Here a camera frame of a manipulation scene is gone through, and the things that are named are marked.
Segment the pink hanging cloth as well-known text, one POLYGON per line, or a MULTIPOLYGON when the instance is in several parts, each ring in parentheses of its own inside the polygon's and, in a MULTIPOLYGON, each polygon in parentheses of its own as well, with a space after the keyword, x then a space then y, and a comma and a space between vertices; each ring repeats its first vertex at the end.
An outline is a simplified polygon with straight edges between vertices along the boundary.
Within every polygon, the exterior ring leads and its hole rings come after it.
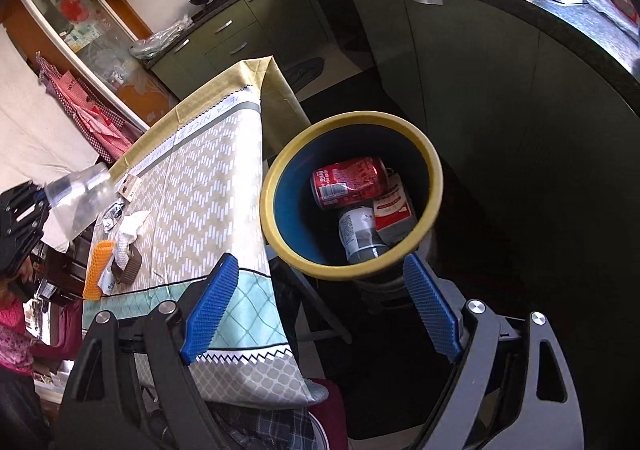
POLYGON ((141 137, 141 132, 105 106, 84 80, 76 78, 69 70, 62 74, 39 52, 36 63, 41 84, 107 164, 118 161, 141 137))

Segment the clear plastic cup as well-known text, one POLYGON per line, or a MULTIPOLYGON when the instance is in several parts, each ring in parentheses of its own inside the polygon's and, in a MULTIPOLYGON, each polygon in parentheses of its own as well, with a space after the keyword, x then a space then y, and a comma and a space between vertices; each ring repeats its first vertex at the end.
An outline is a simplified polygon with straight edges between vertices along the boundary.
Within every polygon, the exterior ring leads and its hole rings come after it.
POLYGON ((69 242, 116 201, 113 180, 103 163, 48 183, 44 194, 50 212, 69 242))

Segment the small beige snack box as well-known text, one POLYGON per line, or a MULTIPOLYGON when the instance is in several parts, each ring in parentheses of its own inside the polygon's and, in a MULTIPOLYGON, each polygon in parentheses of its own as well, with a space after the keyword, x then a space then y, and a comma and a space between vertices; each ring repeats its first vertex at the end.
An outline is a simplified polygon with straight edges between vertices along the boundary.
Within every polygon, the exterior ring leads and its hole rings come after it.
POLYGON ((118 193, 127 203, 132 203, 139 193, 141 184, 142 180, 140 177, 133 173, 128 173, 124 180, 122 180, 118 193))

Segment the silver blue sachet wrapper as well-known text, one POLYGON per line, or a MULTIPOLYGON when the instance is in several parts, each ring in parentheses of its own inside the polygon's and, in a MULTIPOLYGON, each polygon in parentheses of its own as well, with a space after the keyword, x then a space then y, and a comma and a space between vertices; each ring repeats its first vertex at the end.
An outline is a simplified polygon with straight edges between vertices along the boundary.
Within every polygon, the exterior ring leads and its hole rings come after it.
POLYGON ((101 277, 98 281, 99 289, 103 295, 111 295, 113 293, 113 289, 116 285, 116 280, 113 274, 113 262, 114 257, 111 256, 110 259, 107 260, 105 268, 101 273, 101 277))

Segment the brown plastic tray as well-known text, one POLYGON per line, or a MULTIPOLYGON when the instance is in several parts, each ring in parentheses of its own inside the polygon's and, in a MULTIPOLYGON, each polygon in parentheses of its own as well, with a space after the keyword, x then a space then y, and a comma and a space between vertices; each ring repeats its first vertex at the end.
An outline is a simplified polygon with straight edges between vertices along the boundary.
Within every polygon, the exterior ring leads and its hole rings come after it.
POLYGON ((129 258, 124 269, 120 268, 116 261, 112 262, 112 274, 117 284, 130 286, 136 280, 142 265, 140 251, 134 245, 129 246, 129 258))

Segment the silver crumpled wrapper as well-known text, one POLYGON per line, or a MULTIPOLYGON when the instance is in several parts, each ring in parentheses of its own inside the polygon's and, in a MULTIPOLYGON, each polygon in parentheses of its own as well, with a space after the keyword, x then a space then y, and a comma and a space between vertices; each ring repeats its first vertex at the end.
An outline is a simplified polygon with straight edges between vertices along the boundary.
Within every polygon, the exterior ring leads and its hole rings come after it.
POLYGON ((111 232, 124 214, 125 203, 120 199, 105 212, 102 218, 103 231, 111 232))

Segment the clear plastic water bottle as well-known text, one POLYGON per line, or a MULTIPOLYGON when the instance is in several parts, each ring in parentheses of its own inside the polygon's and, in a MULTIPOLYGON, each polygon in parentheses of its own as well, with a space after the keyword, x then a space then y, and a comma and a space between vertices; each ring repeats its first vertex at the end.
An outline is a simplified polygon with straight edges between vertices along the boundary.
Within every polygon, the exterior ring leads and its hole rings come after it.
POLYGON ((378 258, 390 250, 375 230, 370 206, 344 210, 338 219, 338 234, 351 265, 378 258))

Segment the red white carton box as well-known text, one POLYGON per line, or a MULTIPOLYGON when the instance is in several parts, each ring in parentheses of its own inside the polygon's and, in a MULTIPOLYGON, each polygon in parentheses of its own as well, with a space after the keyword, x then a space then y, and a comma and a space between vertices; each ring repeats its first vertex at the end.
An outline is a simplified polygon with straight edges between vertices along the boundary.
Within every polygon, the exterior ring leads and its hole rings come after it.
POLYGON ((398 173, 388 178, 385 193, 373 200, 374 228, 382 241, 393 246, 416 226, 416 214, 398 173))

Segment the white paper towel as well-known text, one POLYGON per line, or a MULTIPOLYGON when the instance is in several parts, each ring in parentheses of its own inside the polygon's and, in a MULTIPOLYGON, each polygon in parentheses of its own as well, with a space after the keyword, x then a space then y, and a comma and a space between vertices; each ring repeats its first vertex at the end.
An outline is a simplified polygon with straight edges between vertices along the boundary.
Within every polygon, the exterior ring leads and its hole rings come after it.
POLYGON ((129 246, 137 240, 138 233, 144 226, 151 212, 149 210, 139 210, 122 218, 115 236, 114 262, 120 270, 124 270, 131 256, 129 246))

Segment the blue bin with yellow rim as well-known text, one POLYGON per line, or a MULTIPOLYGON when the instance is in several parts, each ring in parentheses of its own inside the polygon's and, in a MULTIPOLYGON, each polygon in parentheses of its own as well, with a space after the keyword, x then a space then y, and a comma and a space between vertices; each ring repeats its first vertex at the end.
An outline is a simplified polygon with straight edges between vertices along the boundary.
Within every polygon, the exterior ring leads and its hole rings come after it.
POLYGON ((338 114, 274 158, 260 195, 262 233, 308 277, 395 277, 431 233, 443 191, 442 164, 418 127, 372 110, 338 114))

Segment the red Coke can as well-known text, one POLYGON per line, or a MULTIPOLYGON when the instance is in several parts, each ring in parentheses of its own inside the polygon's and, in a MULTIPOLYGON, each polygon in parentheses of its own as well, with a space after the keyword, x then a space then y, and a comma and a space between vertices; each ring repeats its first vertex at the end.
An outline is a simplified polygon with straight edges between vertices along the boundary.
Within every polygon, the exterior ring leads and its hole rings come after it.
POLYGON ((377 157, 358 157, 311 173, 312 194, 322 209, 370 201, 388 188, 387 170, 377 157))

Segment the green kitchen cabinets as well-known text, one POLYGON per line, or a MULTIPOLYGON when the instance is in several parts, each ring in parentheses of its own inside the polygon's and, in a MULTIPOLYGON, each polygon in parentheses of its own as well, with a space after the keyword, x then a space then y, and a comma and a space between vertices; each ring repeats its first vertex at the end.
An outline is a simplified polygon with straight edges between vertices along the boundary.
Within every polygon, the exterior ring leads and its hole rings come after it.
POLYGON ((378 107, 445 163, 442 253, 639 265, 639 47, 589 2, 236 0, 152 63, 187 96, 242 58, 297 64, 333 32, 378 107))

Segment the patterned tablecloth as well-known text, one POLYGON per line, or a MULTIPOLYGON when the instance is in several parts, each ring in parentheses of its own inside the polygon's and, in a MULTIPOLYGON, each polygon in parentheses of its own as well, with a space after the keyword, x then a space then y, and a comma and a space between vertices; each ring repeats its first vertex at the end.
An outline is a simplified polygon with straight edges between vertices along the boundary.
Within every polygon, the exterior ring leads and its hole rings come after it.
POLYGON ((308 124, 276 60, 265 56, 227 68, 145 132, 111 170, 117 183, 139 181, 125 211, 145 215, 134 242, 141 267, 134 282, 85 303, 84 322, 102 310, 141 317, 231 254, 238 286, 206 352, 190 365, 201 395, 257 409, 326 400, 286 338, 259 216, 265 158, 308 124))

